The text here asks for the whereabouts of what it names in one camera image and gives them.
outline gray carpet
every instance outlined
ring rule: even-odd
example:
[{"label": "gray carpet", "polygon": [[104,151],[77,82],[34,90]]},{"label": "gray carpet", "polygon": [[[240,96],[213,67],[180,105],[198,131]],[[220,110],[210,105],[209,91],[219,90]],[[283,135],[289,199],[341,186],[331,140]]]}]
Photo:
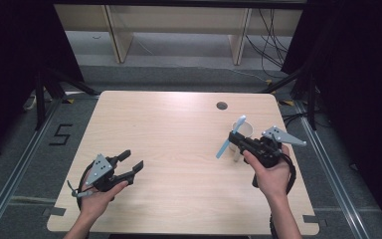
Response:
[{"label": "gray carpet", "polygon": [[[82,67],[87,84],[98,91],[187,91],[187,92],[235,92],[254,93],[267,86],[265,80],[278,81],[285,74],[263,71],[210,70],[205,68],[122,68]],[[63,84],[66,91],[77,91]],[[279,89],[278,100],[288,100],[291,86]],[[61,104],[46,131],[40,146],[30,163],[23,180],[15,191],[10,205],[0,220],[0,238],[62,238],[62,234],[48,231],[46,209],[51,208],[58,197],[61,186],[76,154],[78,145],[95,108],[97,99],[75,96],[71,104]],[[280,106],[283,116],[295,114],[295,107]],[[35,110],[19,115],[12,129],[1,142],[0,190],[23,153],[35,127]],[[382,213],[374,198],[363,183],[357,171],[348,165],[350,158],[344,146],[327,119],[326,114],[317,114],[317,133],[333,160],[354,205],[372,238],[382,238]],[[55,137],[60,132],[70,135],[65,145],[51,145],[61,142]],[[287,131],[307,140],[307,134],[299,119],[292,121]],[[301,174],[309,198],[320,225],[320,232],[312,238],[353,238],[352,231],[344,217],[324,171],[310,144],[295,147]],[[91,238],[108,238],[106,234],[92,233]],[[270,238],[270,236],[253,237]]]}]

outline light wood surface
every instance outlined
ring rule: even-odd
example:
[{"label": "light wood surface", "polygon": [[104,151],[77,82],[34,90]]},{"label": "light wood surface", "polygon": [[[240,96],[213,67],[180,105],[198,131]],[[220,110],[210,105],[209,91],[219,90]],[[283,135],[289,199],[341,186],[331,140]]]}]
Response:
[{"label": "light wood surface", "polygon": [[[216,104],[228,104],[218,110]],[[252,186],[254,171],[235,162],[228,148],[216,153],[232,123],[246,115],[253,137],[273,125],[285,130],[271,95],[178,92],[104,92],[79,146],[67,180],[78,185],[86,166],[98,153],[114,156],[126,149],[131,157],[118,164],[116,174],[141,160],[144,168],[134,184],[122,191],[92,228],[95,232],[140,234],[270,234],[270,208],[263,193]],[[290,206],[304,235],[318,225],[304,223],[314,215],[297,161],[290,146],[297,178]],[[67,184],[56,207],[64,216],[51,216],[51,231],[68,231],[79,209]]]}]

